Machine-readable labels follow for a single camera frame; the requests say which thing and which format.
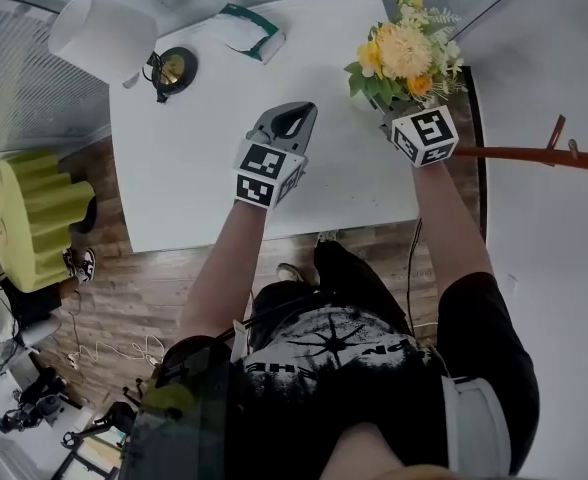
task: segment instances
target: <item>yellow flower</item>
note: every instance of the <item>yellow flower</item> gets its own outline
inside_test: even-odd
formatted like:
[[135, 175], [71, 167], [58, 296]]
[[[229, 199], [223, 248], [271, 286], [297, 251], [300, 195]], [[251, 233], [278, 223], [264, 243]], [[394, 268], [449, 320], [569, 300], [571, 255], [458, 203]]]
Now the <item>yellow flower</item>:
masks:
[[363, 76], [371, 77], [376, 73], [379, 78], [383, 78], [383, 71], [381, 69], [381, 50], [376, 43], [376, 40], [369, 41], [367, 44], [362, 44], [358, 47], [358, 61], [363, 68]]
[[430, 75], [411, 76], [407, 79], [407, 88], [412, 94], [425, 96], [432, 88], [432, 77]]
[[410, 0], [410, 3], [417, 11], [420, 11], [423, 8], [423, 0]]
[[409, 78], [427, 72], [432, 63], [432, 45], [420, 30], [385, 23], [376, 35], [383, 74]]

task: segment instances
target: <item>black sleeve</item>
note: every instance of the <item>black sleeve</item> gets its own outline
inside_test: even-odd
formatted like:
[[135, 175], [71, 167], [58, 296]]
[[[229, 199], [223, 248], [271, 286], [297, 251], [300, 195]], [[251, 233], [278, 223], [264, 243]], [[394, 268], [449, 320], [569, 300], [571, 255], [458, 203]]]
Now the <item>black sleeve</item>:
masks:
[[172, 345], [163, 358], [163, 364], [158, 377], [158, 384], [166, 382], [166, 373], [170, 368], [182, 363], [185, 359], [206, 347], [212, 347], [211, 364], [229, 360], [230, 348], [222, 342], [217, 342], [211, 336], [192, 336]]
[[439, 303], [438, 351], [453, 377], [481, 377], [494, 388], [510, 433], [510, 473], [516, 474], [536, 433], [538, 384], [494, 276], [477, 272], [445, 290]]

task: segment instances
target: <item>white table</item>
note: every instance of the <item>white table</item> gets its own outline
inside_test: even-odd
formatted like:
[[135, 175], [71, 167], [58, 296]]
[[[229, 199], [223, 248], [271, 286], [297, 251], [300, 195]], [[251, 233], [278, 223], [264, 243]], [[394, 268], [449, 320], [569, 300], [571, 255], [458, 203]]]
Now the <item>white table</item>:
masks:
[[387, 20], [382, 1], [282, 0], [254, 10], [287, 36], [267, 65], [211, 39], [205, 22], [156, 46], [196, 54], [199, 70], [187, 90], [160, 105], [142, 78], [131, 89], [110, 87], [114, 159], [135, 252], [213, 243], [232, 204], [239, 141], [263, 111], [291, 101], [312, 101], [319, 113], [306, 174], [270, 216], [266, 239], [418, 215], [409, 163], [377, 129], [380, 115], [350, 103], [343, 71], [370, 27]]

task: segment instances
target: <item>green tablecloth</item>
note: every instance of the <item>green tablecloth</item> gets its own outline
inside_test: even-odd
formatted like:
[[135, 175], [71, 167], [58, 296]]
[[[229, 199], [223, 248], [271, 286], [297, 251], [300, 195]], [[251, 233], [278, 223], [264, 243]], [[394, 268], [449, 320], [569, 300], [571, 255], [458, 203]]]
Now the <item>green tablecloth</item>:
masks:
[[67, 278], [69, 225], [85, 218], [93, 197], [89, 183], [58, 172], [53, 154], [0, 160], [0, 264], [14, 286], [29, 293]]

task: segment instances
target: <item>white cable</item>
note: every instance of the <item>white cable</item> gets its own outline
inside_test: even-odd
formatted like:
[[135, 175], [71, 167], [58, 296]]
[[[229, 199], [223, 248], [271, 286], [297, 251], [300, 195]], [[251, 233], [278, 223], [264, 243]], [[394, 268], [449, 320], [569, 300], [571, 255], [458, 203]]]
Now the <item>white cable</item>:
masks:
[[[150, 338], [154, 338], [156, 340], [156, 342], [161, 346], [161, 359], [160, 359], [160, 361], [158, 359], [156, 359], [152, 354], [149, 353], [149, 339]], [[139, 352], [141, 354], [140, 357], [128, 356], [127, 354], [124, 354], [120, 350], [117, 350], [115, 347], [113, 347], [112, 345], [109, 345], [109, 344], [105, 343], [104, 341], [97, 341], [96, 342], [96, 344], [94, 346], [94, 353], [96, 354], [96, 357], [94, 357], [92, 355], [92, 352], [90, 351], [90, 349], [88, 349], [85, 345], [79, 345], [78, 352], [75, 352], [73, 354], [70, 354], [68, 357], [70, 357], [70, 360], [75, 361], [74, 359], [72, 359], [72, 357], [76, 356], [76, 358], [78, 358], [81, 355], [81, 353], [83, 352], [83, 349], [85, 349], [85, 352], [90, 357], [90, 361], [92, 361], [93, 363], [97, 363], [98, 362], [98, 344], [99, 343], [101, 345], [107, 347], [107, 348], [112, 349], [118, 355], [123, 356], [123, 357], [125, 357], [127, 359], [134, 359], [134, 360], [142, 360], [142, 359], [145, 359], [152, 366], [156, 366], [157, 364], [162, 363], [163, 362], [163, 358], [165, 357], [165, 345], [163, 345], [163, 343], [161, 342], [161, 340], [159, 340], [153, 334], [147, 334], [145, 336], [145, 350], [143, 350], [138, 343], [132, 343], [132, 348], [136, 352]]]

